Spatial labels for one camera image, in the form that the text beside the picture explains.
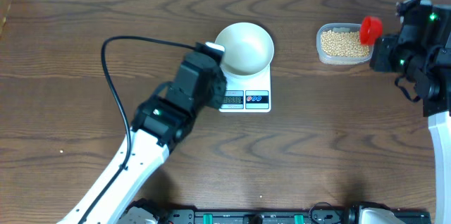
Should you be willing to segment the red plastic measuring scoop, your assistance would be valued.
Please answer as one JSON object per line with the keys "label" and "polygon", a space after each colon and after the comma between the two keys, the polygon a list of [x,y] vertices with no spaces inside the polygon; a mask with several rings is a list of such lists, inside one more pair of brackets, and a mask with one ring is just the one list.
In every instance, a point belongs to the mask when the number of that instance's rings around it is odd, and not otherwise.
{"label": "red plastic measuring scoop", "polygon": [[383,34],[383,23],[381,19],[374,16],[366,16],[359,30],[360,43],[363,45],[374,45],[376,40]]}

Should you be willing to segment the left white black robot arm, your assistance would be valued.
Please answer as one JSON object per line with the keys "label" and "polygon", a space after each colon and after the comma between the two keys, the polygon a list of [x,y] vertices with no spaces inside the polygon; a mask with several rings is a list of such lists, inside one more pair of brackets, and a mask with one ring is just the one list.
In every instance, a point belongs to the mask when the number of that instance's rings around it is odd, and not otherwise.
{"label": "left white black robot arm", "polygon": [[188,136],[199,112],[218,109],[226,78],[220,68],[222,51],[192,51],[185,55],[164,97],[141,103],[130,136],[110,164],[62,223],[115,223],[140,187]]}

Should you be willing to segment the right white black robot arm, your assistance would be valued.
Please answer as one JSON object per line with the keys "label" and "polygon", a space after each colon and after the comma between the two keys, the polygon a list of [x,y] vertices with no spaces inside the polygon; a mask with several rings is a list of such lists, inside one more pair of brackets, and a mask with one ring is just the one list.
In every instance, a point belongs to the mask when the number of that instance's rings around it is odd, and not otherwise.
{"label": "right white black robot arm", "polygon": [[450,7],[429,0],[397,4],[402,19],[397,34],[379,37],[373,47],[371,68],[398,73],[396,82],[414,83],[415,97],[422,101],[428,119],[435,158],[435,222],[450,222]]}

